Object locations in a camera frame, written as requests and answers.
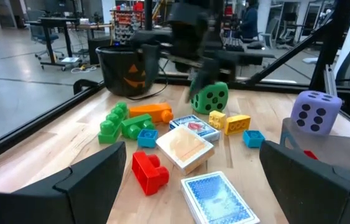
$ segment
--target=dice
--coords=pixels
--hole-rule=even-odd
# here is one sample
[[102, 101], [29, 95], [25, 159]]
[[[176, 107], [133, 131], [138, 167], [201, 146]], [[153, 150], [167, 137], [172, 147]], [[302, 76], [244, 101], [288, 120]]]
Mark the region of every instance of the dice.
[[341, 109], [342, 100], [318, 91], [301, 92], [292, 108], [291, 119], [305, 132], [329, 134]]
[[224, 82], [208, 85], [191, 99], [193, 109], [200, 114], [222, 111], [229, 98], [229, 88]]

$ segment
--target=workbench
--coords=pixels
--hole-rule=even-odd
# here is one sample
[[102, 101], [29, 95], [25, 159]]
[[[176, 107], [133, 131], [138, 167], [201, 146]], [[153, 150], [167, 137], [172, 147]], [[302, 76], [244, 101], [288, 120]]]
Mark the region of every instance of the workbench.
[[[154, 85], [151, 93], [163, 85]], [[128, 106], [168, 102], [176, 117], [193, 112], [184, 99], [188, 87], [169, 85], [161, 94], [143, 101], [131, 101], [110, 94], [106, 89], [80, 103], [69, 112], [46, 125], [26, 140], [0, 155], [0, 192], [12, 192], [60, 171], [100, 150], [99, 124], [118, 101]], [[296, 95], [230, 90], [228, 116], [251, 116], [250, 129], [259, 130], [268, 140], [279, 142], [282, 120], [290, 116]], [[207, 115], [199, 115], [207, 121]], [[159, 135], [168, 131], [168, 124], [157, 124]], [[338, 115], [332, 134], [350, 137], [350, 122]], [[108, 223], [194, 223], [180, 190], [185, 178], [159, 149], [141, 149], [137, 141], [126, 142], [126, 167]], [[288, 223], [267, 183], [259, 160], [259, 150], [248, 149], [242, 134], [221, 135], [214, 142], [215, 154], [187, 177], [221, 170], [232, 182], [246, 203], [263, 224]], [[146, 197], [131, 170], [132, 153], [145, 150], [156, 154], [170, 173], [169, 183], [157, 194]]]

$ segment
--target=purple dice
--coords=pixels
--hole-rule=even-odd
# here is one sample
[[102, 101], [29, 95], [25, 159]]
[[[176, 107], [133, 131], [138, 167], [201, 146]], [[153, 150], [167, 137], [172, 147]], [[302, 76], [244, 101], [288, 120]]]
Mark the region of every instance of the purple dice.
[[329, 134], [341, 106], [342, 100], [336, 96], [303, 91], [293, 105], [291, 119], [305, 132]]

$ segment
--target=red lego brick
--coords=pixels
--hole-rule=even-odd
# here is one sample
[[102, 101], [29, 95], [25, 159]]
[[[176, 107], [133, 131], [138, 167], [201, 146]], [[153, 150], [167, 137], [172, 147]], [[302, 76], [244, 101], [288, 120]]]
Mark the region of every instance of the red lego brick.
[[157, 193], [169, 181], [169, 171], [160, 166], [156, 155], [146, 155], [142, 151], [133, 153], [132, 170], [146, 196]]
[[310, 158], [312, 158], [312, 159], [318, 160], [318, 158], [316, 157], [316, 155], [314, 155], [313, 152], [311, 152], [311, 151], [309, 151], [309, 150], [304, 150], [303, 152], [306, 154], [306, 156], [308, 156], [308, 157], [310, 157]]

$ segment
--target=green dice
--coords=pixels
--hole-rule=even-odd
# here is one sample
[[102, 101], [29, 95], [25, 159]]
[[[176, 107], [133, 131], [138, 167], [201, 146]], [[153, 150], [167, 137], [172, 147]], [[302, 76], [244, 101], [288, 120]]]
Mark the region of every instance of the green dice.
[[229, 88], [224, 82], [208, 85], [191, 99], [193, 109], [200, 114], [222, 111], [229, 99]]

